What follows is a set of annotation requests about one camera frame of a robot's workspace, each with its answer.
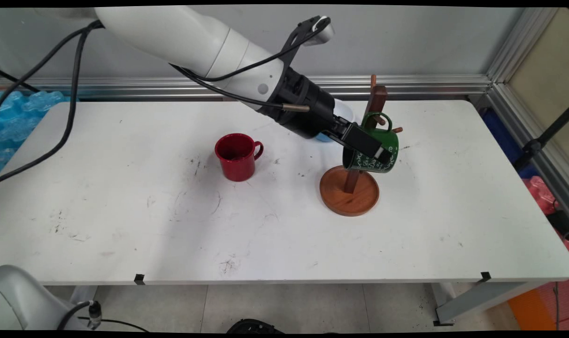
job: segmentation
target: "black pole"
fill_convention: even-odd
[[[531,159],[543,149],[548,141],[569,121],[569,107],[558,117],[540,137],[532,139],[523,147],[523,154],[513,164],[516,171],[521,171]]]

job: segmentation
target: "blue bubble wrap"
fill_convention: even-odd
[[[61,92],[37,92],[28,98],[12,92],[0,107],[0,172],[32,133],[46,112],[59,102],[68,102]]]

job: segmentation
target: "robotic arm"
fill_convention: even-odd
[[[62,10],[68,13],[78,9]],[[222,22],[188,6],[95,7],[94,15],[126,43],[169,62],[184,75],[207,79],[226,92],[267,103],[243,102],[304,138],[323,132],[379,162],[387,163],[391,157],[377,139],[356,123],[334,115],[332,96],[290,67],[299,48],[294,47],[295,41],[317,31],[303,45],[322,44],[334,36],[328,17],[316,16],[299,23],[283,51],[294,48],[279,58],[214,81],[272,55]]]

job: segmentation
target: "gray wall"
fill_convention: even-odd
[[[349,5],[192,6],[277,52],[298,22],[332,18],[334,38],[302,47],[292,64],[304,75],[482,74],[522,8]],[[0,8],[0,69],[16,77],[34,66],[68,33],[87,21],[41,17]],[[70,77],[76,40],[35,77]],[[105,30],[94,31],[81,77],[179,77],[162,60],[136,51]]]

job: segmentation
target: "red enamel mug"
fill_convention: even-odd
[[[263,144],[243,133],[231,133],[218,140],[214,148],[227,179],[242,182],[255,172],[255,160],[263,153]]]

